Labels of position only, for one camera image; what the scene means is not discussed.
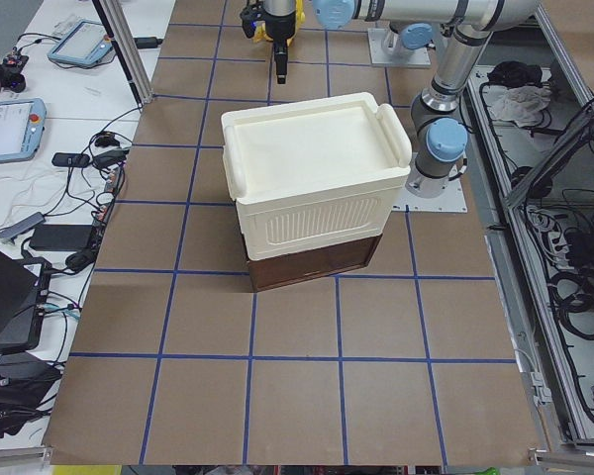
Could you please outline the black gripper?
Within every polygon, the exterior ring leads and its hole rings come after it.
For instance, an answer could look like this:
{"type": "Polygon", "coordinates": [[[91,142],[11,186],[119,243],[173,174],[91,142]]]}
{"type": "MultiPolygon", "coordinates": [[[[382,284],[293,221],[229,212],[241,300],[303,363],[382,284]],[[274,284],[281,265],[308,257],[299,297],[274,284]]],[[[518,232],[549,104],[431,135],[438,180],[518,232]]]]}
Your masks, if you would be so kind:
{"type": "Polygon", "coordinates": [[[265,28],[272,38],[276,81],[285,84],[288,72],[288,40],[295,35],[296,1],[265,0],[263,2],[265,28]]]}

